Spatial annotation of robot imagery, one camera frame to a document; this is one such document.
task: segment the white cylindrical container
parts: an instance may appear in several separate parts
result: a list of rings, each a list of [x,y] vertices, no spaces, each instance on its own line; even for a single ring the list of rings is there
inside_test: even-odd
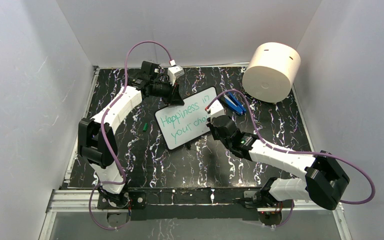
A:
[[[258,100],[280,102],[290,93],[300,64],[300,55],[292,47],[264,43],[257,48],[243,74],[243,89]]]

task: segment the whiteboard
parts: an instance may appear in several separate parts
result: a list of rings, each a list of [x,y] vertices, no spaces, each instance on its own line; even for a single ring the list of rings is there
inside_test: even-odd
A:
[[[183,106],[168,106],[155,112],[155,119],[168,149],[175,149],[210,131],[205,111],[217,97],[216,88],[210,87],[185,99]]]

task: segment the white wall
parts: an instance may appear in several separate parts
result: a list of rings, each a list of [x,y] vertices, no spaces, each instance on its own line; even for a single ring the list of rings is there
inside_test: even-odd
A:
[[[37,239],[93,67],[54,0],[0,3],[0,239]]]
[[[373,178],[375,198],[345,205],[353,239],[384,239],[384,1],[324,0],[298,46],[295,87],[312,143]],[[362,200],[369,184],[351,178],[343,199]]]
[[[266,42],[296,48],[321,0],[57,2],[92,64],[120,67],[144,40],[162,43],[183,66],[249,62]],[[129,66],[167,59],[159,46],[142,45]]]

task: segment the floor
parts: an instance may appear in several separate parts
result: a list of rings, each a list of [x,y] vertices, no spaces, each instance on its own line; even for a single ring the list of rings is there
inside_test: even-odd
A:
[[[133,73],[138,69],[129,69]],[[191,94],[215,86],[218,93],[228,89],[243,91],[241,77],[244,67],[186,67],[177,82],[180,95]],[[119,92],[124,71],[120,68],[101,69],[94,87],[87,117],[103,109]],[[299,109],[291,91],[276,104],[265,103],[248,96],[262,137],[296,151],[311,150]],[[191,142],[192,148],[167,150],[154,113],[164,104],[148,97],[136,107],[115,133],[118,156],[126,169],[128,186],[133,188],[201,188],[201,187],[259,187],[271,177],[290,178],[290,174],[263,163],[239,159],[226,151],[212,136],[204,135]],[[249,115],[238,116],[231,111],[238,127],[254,131]],[[143,132],[144,124],[148,130]],[[86,162],[75,159],[69,189],[90,189],[98,181]]]

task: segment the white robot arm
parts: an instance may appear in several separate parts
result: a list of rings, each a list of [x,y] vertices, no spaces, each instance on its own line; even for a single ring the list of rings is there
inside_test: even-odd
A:
[[[214,140],[220,140],[235,156],[269,164],[296,176],[291,179],[270,178],[261,191],[249,199],[250,205],[264,203],[273,206],[293,199],[312,200],[328,210],[337,207],[350,178],[335,158],[288,154],[293,150],[272,143],[270,147],[257,135],[241,132],[235,122],[224,115],[221,105],[213,104],[207,111],[210,114],[207,125]],[[276,151],[273,147],[286,153]]]
[[[108,142],[117,154],[117,144],[115,132],[126,116],[148,96],[161,97],[166,105],[184,105],[179,94],[179,85],[176,78],[184,74],[180,66],[174,65],[168,69],[169,82],[160,81],[161,67],[158,64],[144,61],[138,73],[129,76],[126,90],[118,93],[114,99],[102,109],[98,114],[91,118],[83,118],[78,124],[78,157],[95,170],[101,182],[122,183],[123,179],[120,169],[111,155],[111,152],[104,141],[101,129],[101,121],[104,119],[105,135]],[[125,184],[104,184],[102,189],[98,189],[101,194],[115,205],[121,204],[120,193]]]

